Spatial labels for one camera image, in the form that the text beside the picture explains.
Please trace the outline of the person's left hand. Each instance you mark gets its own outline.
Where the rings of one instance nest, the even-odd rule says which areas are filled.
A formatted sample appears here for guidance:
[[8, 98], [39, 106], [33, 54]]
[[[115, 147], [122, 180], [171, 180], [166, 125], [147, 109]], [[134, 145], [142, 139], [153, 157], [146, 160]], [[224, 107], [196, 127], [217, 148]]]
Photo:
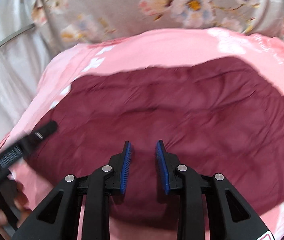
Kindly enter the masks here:
[[7, 219], [5, 229], [18, 230], [24, 220], [24, 215], [29, 211], [27, 205], [28, 198], [24, 194], [24, 186], [15, 180], [6, 178], [0, 184], [0, 210]]

